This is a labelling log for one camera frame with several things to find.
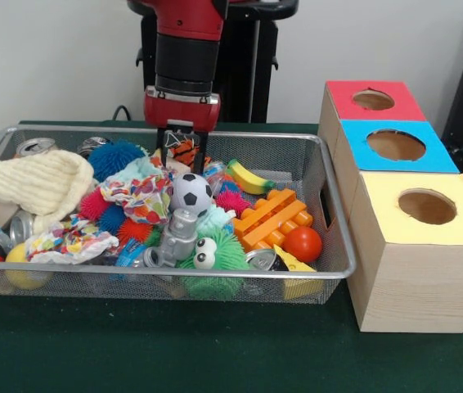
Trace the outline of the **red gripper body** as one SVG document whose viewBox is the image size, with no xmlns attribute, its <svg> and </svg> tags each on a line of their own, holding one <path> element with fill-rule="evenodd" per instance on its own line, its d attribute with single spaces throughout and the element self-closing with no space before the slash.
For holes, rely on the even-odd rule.
<svg viewBox="0 0 463 393">
<path fill-rule="evenodd" d="M 158 128 L 180 125 L 210 133 L 215 130 L 220 106 L 220 96 L 216 93 L 192 97 L 166 93 L 149 85 L 145 91 L 144 115 L 147 123 Z"/>
</svg>

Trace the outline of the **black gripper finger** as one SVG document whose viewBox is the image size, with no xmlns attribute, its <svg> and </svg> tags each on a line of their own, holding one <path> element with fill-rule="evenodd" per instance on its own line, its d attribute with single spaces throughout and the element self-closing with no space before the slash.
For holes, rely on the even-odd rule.
<svg viewBox="0 0 463 393">
<path fill-rule="evenodd" d="M 156 148 L 160 151 L 160 157 L 165 158 L 167 156 L 166 142 L 168 139 L 169 131 L 166 128 L 159 127 L 157 129 Z"/>
<path fill-rule="evenodd" d="M 196 132 L 196 136 L 199 139 L 199 150 L 196 153 L 196 173 L 203 174 L 205 168 L 208 134 L 206 132 Z"/>
</svg>

